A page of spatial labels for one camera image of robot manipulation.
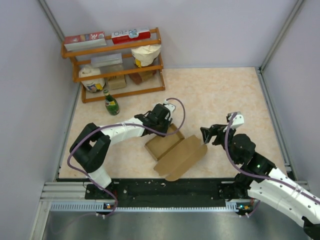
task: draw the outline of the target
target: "bottle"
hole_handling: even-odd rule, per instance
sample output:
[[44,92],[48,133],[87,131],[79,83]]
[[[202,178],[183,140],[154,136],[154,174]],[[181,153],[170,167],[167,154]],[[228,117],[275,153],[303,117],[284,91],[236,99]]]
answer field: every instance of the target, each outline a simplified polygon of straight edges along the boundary
[[111,115],[117,115],[120,112],[119,104],[107,89],[103,90],[105,108]]

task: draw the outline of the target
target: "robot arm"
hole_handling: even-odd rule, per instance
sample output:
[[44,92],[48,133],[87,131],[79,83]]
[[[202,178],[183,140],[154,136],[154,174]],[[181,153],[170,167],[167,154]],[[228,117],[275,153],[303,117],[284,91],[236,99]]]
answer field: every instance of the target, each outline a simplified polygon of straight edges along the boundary
[[[227,122],[231,120],[231,115],[230,113],[226,117]],[[244,117],[237,112],[228,135],[227,147],[232,161],[236,165],[241,164],[240,169],[246,173],[273,178],[293,186],[294,189],[271,179],[254,178],[239,173],[234,178],[232,191],[238,193],[239,198],[250,197],[270,205],[303,227],[309,237],[320,240],[320,204],[317,203],[320,198],[289,179],[274,163],[257,153],[256,145],[247,135],[235,135],[236,128],[243,123]],[[209,143],[211,137],[216,136],[212,144],[222,145],[225,149],[226,129],[226,125],[220,124],[210,128],[201,127],[204,143]]]
[[[82,166],[85,172],[101,187],[106,188],[111,183],[103,163],[108,148],[116,143],[133,137],[142,137],[153,133],[148,127],[160,133],[166,133],[172,122],[172,113],[176,106],[170,103],[158,103],[152,111],[146,114],[138,114],[129,120],[113,124],[109,128],[102,129],[85,141],[73,154],[75,160]],[[70,152],[88,134],[98,129],[94,123],[87,124],[70,148]]]

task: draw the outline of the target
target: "wooden rack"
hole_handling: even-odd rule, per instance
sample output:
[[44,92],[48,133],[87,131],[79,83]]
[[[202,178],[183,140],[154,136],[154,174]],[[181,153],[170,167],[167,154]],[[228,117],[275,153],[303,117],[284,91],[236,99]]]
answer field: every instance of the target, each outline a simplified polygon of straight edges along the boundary
[[[103,74],[94,75],[94,76],[79,77],[80,65],[90,64],[91,60],[89,59],[89,60],[84,60],[84,61],[78,61],[76,59],[77,56],[92,55],[92,54],[98,54],[98,53],[104,53],[104,52],[116,51],[116,50],[122,50],[122,49],[131,49],[131,48],[137,48],[137,47],[146,46],[146,45],[153,45],[153,44],[161,44],[161,36],[160,36],[159,29],[157,27],[154,29],[150,29],[150,33],[156,34],[156,39],[134,41],[134,42],[129,42],[129,43],[115,44],[115,45],[111,45],[111,46],[103,46],[103,47],[97,47],[97,48],[93,48],[93,49],[86,49],[86,50],[80,50],[80,51],[67,51],[67,49],[64,45],[65,43],[63,42],[61,45],[61,56],[64,59],[66,59],[66,58],[70,59],[70,61],[72,63],[72,80],[75,83],[86,81],[86,80],[99,79],[99,78],[109,78],[109,77],[118,76],[118,75],[128,75],[128,74],[146,72],[146,71],[157,70],[159,72],[160,81],[161,81],[161,85],[159,87],[153,87],[153,88],[147,88],[147,89],[112,94],[115,98],[164,91],[166,89],[166,86],[165,86],[165,81],[164,81],[163,74],[162,74],[162,69],[164,68],[164,63],[163,63],[163,60],[161,57],[161,53],[157,57],[157,61],[156,61],[157,64],[155,64],[155,65],[145,66],[145,67],[134,67],[134,68],[130,68],[130,69],[125,69],[125,70],[115,71],[115,72],[108,72],[108,73],[103,73]],[[111,35],[106,36],[105,40],[111,40]],[[122,54],[122,58],[123,59],[132,58],[132,54],[131,53]],[[86,88],[84,87],[83,84],[81,85],[81,87],[82,87],[81,88],[81,99],[82,99],[83,103],[101,101],[101,100],[105,99],[104,96],[87,98]]]

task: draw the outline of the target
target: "gray wall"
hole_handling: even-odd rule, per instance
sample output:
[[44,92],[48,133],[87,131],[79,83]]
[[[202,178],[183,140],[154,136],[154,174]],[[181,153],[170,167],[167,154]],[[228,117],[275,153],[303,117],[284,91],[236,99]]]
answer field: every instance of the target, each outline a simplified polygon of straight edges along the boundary
[[320,1],[307,0],[265,70],[294,167],[320,196]]
[[159,27],[166,68],[260,66],[297,0],[46,0],[66,36]]
[[0,239],[28,239],[77,85],[35,0],[0,3]]

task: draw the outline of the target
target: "wooden tabletop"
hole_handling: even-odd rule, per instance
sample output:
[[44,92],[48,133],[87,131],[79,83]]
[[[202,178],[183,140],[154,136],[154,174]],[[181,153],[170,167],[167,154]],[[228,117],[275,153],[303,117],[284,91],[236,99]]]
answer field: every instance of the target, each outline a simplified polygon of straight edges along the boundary
[[[84,177],[82,173],[67,166],[67,157],[70,146],[86,124],[104,126],[125,121],[136,114],[152,110],[154,104],[162,103],[169,97],[179,98],[185,105],[186,120],[181,132],[186,137],[196,135],[202,138],[200,127],[226,124],[227,113],[240,111],[245,123],[237,129],[237,133],[247,134],[256,144],[256,151],[285,173],[284,161],[253,67],[164,69],[163,77],[165,91],[118,98],[120,113],[116,116],[107,112],[103,101],[82,103],[79,99],[59,178]],[[172,103],[176,105],[173,123],[179,126],[183,111],[178,102]],[[145,143],[153,136],[135,137],[113,145],[103,163],[111,178],[160,178],[153,170],[156,162],[145,149]],[[80,167],[74,158],[71,164]],[[234,177],[236,174],[237,171],[228,161],[222,147],[208,144],[206,156],[182,177],[222,178]]]

